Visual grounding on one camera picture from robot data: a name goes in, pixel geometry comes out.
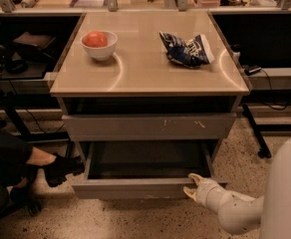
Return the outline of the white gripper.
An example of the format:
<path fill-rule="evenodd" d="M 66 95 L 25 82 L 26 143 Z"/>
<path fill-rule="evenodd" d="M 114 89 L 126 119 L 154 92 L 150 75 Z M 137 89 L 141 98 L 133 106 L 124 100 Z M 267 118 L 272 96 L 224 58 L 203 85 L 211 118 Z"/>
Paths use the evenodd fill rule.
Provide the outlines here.
<path fill-rule="evenodd" d="M 212 212 L 217 212 L 226 190 L 214 180 L 203 178 L 199 174 L 190 173 L 188 177 L 194 181 L 197 188 L 195 190 L 185 186 L 185 195 Z"/>

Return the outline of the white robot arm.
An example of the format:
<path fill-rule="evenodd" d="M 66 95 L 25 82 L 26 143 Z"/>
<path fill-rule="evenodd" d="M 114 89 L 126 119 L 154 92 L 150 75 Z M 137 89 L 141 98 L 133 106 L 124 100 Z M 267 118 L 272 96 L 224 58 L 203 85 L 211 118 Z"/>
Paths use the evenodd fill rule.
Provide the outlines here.
<path fill-rule="evenodd" d="M 277 150 L 267 177 L 265 193 L 254 198 L 226 190 L 212 179 L 191 173 L 196 186 L 183 192 L 217 215 L 229 234 L 259 231 L 258 239 L 291 239 L 291 138 Z"/>

